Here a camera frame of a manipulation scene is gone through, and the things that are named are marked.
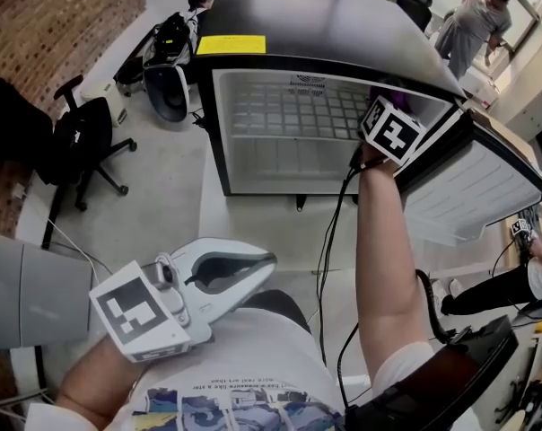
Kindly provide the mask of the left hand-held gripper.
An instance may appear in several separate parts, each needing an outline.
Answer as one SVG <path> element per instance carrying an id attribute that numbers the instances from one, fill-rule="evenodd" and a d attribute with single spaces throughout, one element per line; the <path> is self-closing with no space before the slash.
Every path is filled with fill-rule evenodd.
<path id="1" fill-rule="evenodd" d="M 90 298 L 120 354 L 151 362 L 213 341 L 210 323 L 255 294 L 275 267 L 272 252 L 204 237 L 150 264 L 131 261 Z"/>

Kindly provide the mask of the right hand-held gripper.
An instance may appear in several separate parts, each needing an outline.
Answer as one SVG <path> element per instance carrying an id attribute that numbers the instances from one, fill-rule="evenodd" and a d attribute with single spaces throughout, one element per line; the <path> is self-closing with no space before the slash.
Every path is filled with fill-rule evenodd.
<path id="1" fill-rule="evenodd" d="M 426 128 L 391 101 L 378 96 L 360 120 L 364 141 L 402 166 L 422 142 Z"/>

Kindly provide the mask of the purple cleaning cloth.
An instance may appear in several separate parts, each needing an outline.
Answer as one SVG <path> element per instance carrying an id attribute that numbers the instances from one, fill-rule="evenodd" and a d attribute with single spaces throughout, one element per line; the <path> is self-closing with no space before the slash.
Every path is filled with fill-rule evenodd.
<path id="1" fill-rule="evenodd" d="M 379 96 L 390 101 L 397 109 L 403 111 L 408 115 L 412 115 L 413 111 L 408 104 L 407 95 L 404 92 L 392 90 L 388 88 L 382 88 L 379 86 L 372 86 L 370 90 L 371 99 L 375 100 Z"/>

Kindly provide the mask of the black mini fridge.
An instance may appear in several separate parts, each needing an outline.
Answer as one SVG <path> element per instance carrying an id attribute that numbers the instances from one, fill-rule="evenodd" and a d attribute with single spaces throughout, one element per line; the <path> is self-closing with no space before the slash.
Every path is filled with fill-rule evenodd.
<path id="1" fill-rule="evenodd" d="M 410 229 L 445 245 L 542 202 L 542 171 L 519 139 L 464 104 L 424 33 L 386 0 L 214 0 L 202 24 L 198 88 L 226 196 L 338 196 L 358 187 L 360 120 L 379 86 L 404 92 L 426 128 L 396 181 Z M 231 102 L 244 84 L 364 92 L 358 138 L 236 137 Z"/>

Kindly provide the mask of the person's right forearm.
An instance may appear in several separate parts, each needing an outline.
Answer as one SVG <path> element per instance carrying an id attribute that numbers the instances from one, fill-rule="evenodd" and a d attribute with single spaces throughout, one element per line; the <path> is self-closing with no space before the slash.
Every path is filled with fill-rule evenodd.
<path id="1" fill-rule="evenodd" d="M 424 300 L 391 160 L 360 174 L 355 289 L 369 376 L 396 351 L 425 342 Z"/>

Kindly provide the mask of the person's left forearm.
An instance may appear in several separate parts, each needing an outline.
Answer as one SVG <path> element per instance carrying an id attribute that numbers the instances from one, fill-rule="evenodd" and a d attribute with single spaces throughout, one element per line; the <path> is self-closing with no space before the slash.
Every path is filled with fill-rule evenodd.
<path id="1" fill-rule="evenodd" d="M 97 342 L 67 372 L 60 385 L 56 405 L 85 418 L 104 430 L 127 401 L 147 363 L 124 357 L 111 337 Z"/>

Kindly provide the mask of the white rectangular table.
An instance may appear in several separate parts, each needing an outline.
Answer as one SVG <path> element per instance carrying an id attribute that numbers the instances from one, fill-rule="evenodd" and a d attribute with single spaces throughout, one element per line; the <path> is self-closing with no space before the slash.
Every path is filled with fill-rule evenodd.
<path id="1" fill-rule="evenodd" d="M 201 237 L 233 239 L 273 252 L 279 271 L 314 273 L 336 197 L 309 197 L 302 211 L 295 198 L 226 197 L 208 150 L 200 203 Z"/>

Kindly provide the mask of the person's black shorts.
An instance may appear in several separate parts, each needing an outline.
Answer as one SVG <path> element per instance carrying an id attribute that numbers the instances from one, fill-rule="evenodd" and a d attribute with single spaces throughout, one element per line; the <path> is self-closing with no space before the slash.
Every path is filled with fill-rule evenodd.
<path id="1" fill-rule="evenodd" d="M 259 309 L 279 314 L 310 333 L 310 327 L 301 308 L 291 296 L 278 289 L 259 292 L 248 298 L 242 308 Z"/>

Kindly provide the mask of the person's white printed t-shirt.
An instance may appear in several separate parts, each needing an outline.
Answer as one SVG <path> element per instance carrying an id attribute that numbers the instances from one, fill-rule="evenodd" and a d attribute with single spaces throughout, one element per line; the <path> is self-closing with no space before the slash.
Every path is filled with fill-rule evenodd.
<path id="1" fill-rule="evenodd" d="M 102 431 L 334 431 L 342 409 L 309 332 L 239 309 L 215 324 L 213 342 L 149 366 Z M 24 431 L 100 430 L 56 403 L 35 403 Z"/>

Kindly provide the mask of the black headrest office chair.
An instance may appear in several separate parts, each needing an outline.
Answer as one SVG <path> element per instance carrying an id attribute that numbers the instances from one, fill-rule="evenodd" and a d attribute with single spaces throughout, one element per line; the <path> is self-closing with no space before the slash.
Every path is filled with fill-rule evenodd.
<path id="1" fill-rule="evenodd" d="M 432 19 L 433 0 L 396 0 L 397 5 L 409 16 L 415 25 L 425 32 Z"/>

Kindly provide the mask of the person with backpack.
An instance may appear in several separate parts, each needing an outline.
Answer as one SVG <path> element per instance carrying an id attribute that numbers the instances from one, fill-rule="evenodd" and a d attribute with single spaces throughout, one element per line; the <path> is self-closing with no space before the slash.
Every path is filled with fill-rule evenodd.
<path id="1" fill-rule="evenodd" d="M 183 66 L 191 60 L 193 45 L 188 21 L 174 13 L 153 27 L 143 55 L 143 81 L 157 114 L 171 123 L 189 114 L 188 81 Z"/>

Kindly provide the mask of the white plastic grid rack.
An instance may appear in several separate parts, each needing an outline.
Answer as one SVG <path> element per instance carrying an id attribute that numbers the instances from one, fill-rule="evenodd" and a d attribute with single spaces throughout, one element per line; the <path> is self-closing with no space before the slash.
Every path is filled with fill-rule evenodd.
<path id="1" fill-rule="evenodd" d="M 236 137 L 355 140 L 368 100 L 326 86 L 244 84 L 231 102 L 230 130 Z"/>

